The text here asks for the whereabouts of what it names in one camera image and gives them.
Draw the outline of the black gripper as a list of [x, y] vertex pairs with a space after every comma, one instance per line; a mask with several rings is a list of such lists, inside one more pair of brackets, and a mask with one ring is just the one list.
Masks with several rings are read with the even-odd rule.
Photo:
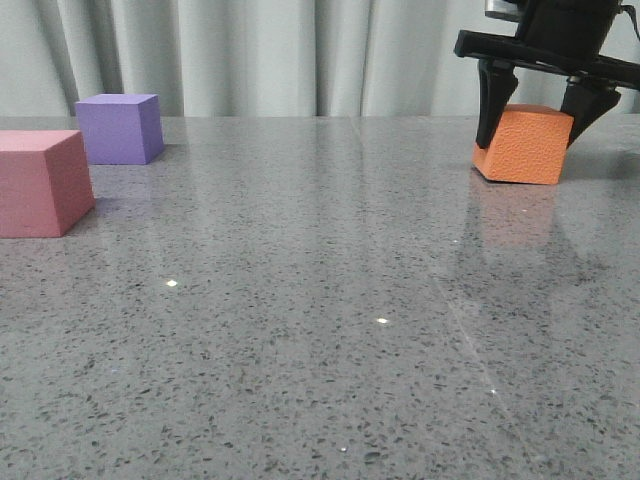
[[600, 54], [615, 17], [622, 13], [638, 26], [634, 6], [620, 1], [524, 1], [512, 36], [460, 31], [454, 53], [479, 60], [476, 144], [486, 149], [494, 138], [518, 86], [514, 67], [607, 84], [567, 84], [560, 106], [573, 118], [567, 147], [618, 104], [621, 94], [615, 87], [638, 90], [637, 63]]

